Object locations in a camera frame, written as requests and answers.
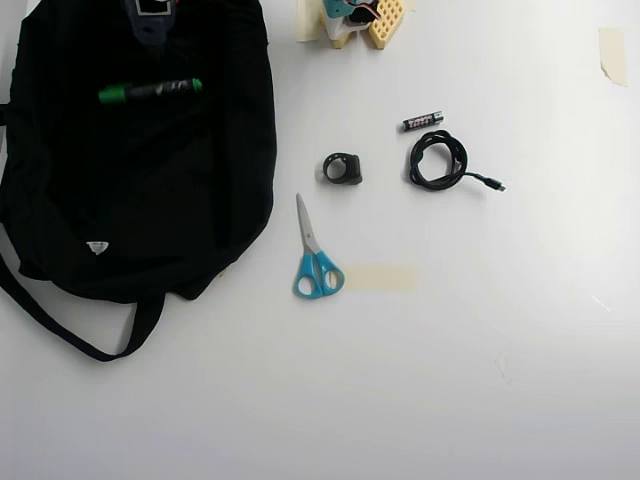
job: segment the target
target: black backpack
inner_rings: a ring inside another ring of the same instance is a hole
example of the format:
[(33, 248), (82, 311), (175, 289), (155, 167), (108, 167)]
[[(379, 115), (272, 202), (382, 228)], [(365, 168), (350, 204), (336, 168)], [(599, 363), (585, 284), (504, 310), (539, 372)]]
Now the black backpack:
[[(258, 237), (273, 205), (273, 87), (258, 0), (164, 0), (171, 24), (156, 23), (166, 38), (149, 45), (148, 28), (125, 8), (132, 1), (42, 0), (23, 21), (10, 102), (0, 106), (0, 221), (20, 273), (80, 297), (137, 303), (131, 339), (118, 355), (80, 339), (1, 257), (0, 286), (103, 362), (142, 346), (165, 294), (197, 298)], [(98, 99), (109, 85), (184, 78), (199, 79), (202, 92)]]

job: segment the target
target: black ring clip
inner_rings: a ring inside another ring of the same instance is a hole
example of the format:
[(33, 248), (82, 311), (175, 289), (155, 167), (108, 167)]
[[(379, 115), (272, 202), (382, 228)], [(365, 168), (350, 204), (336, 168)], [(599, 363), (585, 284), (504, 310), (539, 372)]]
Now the black ring clip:
[[(331, 178), (329, 176), (329, 166), (336, 160), (341, 160), (345, 166), (345, 172), (341, 177)], [(362, 183), (362, 172), (360, 171), (360, 158), (357, 155), (348, 153), (334, 153), (329, 155), (324, 161), (324, 176), (331, 183), (336, 185), (358, 185)]]

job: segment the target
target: scissor blade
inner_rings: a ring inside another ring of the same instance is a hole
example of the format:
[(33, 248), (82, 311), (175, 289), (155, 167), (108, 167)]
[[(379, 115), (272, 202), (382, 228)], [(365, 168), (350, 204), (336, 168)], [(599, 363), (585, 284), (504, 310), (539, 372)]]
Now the scissor blade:
[(312, 253), (318, 253), (321, 251), (320, 245), (318, 245), (316, 236), (313, 233), (311, 220), (307, 213), (307, 207), (304, 205), (304, 201), (302, 200), (302, 195), (296, 195), (296, 202), (298, 204), (298, 221), (300, 222), (300, 233), (302, 234), (302, 243), (304, 244), (304, 248)]

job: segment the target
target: scissors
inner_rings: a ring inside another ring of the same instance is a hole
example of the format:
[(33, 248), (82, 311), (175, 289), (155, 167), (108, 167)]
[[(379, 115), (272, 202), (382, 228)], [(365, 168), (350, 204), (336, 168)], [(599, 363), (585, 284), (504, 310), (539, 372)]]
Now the scissors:
[[(296, 202), (298, 204), (298, 220), (300, 221), (304, 256), (300, 263), (300, 271), (296, 277), (295, 291), (301, 297), (308, 299), (316, 299), (338, 293), (344, 287), (344, 273), (329, 260), (327, 254), (318, 245), (302, 195), (296, 195)], [(300, 284), (305, 278), (310, 280), (313, 286), (311, 293), (305, 293), (300, 288)], [(332, 279), (336, 279), (336, 286), (331, 286)]]

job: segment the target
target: tape piece on table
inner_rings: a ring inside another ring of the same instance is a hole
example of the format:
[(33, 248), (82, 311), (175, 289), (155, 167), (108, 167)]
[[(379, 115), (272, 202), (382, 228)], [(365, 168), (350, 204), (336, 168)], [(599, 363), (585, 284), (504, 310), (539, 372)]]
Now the tape piece on table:
[(415, 267), (364, 265), (348, 267), (345, 290), (368, 292), (410, 292), (418, 287)]
[(599, 34), (602, 71), (616, 85), (628, 87), (624, 32), (617, 28), (601, 28)]
[(322, 0), (298, 0), (296, 41), (312, 42), (322, 34)]

